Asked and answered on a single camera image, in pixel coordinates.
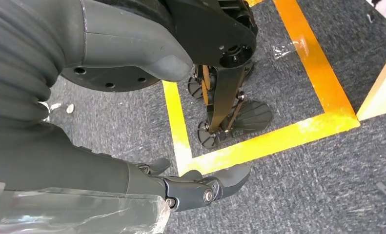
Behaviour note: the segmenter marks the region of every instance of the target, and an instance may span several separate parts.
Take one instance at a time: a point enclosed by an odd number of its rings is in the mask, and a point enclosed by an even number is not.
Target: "screw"
[[[176,205],[176,201],[172,198],[167,198],[165,200],[165,202],[167,203],[167,205],[170,207],[170,208],[173,208],[175,205]]]
[[[203,195],[203,200],[205,204],[210,204],[213,201],[213,190],[206,189]]]

